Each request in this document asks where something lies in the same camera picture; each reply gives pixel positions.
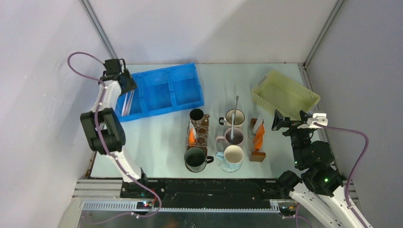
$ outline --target yellow plastic basket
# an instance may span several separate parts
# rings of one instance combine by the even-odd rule
[[[311,110],[320,96],[273,70],[253,88],[252,100],[272,114],[278,109],[283,116],[300,120],[299,111]]]

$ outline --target pink mug handle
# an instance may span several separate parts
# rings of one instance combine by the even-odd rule
[[[217,136],[217,137],[215,138],[215,141],[218,142],[218,140],[220,140],[220,139],[224,139],[224,140],[225,140],[224,135],[219,135],[219,136]]]

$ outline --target blue tray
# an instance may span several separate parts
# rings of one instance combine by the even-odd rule
[[[115,113],[121,122],[204,105],[194,63],[134,73],[132,77],[138,88],[134,92],[129,115],[122,116],[126,94],[120,96],[116,103]]]

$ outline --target white wall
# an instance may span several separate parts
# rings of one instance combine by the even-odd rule
[[[329,125],[368,134],[369,149],[353,182],[374,227],[402,227],[403,1],[348,0],[308,73]],[[328,131],[348,175],[364,140]]]
[[[79,123],[97,84],[74,51],[107,54],[77,0],[0,3],[0,227],[54,228],[91,155]],[[85,57],[73,64],[100,76]]]
[[[129,63],[303,62],[336,0],[92,0]]]

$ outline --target cup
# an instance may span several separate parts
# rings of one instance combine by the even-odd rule
[[[204,117],[204,113],[201,109],[193,109],[190,111],[189,118],[191,123],[196,127],[202,124],[202,119]]]
[[[224,135],[219,135],[215,138],[215,141],[219,143],[219,141],[222,141],[222,145],[224,146],[224,149],[226,149],[228,146],[231,145],[237,145],[239,147],[242,147],[243,145],[243,132],[241,129],[234,127],[234,139],[231,140],[231,129],[227,129],[224,133]]]
[[[229,126],[231,127],[232,124],[232,114],[234,113],[235,109],[231,109],[225,114],[225,117],[220,117],[218,122],[220,125]],[[234,120],[234,127],[241,128],[243,126],[243,122],[245,121],[245,114],[237,109],[237,113],[235,114]]]
[[[185,152],[185,165],[191,172],[201,172],[206,165],[214,161],[213,156],[206,156],[204,150],[192,147]]]
[[[243,150],[239,146],[229,146],[224,152],[217,152],[215,156],[223,159],[230,169],[239,169],[242,166]]]

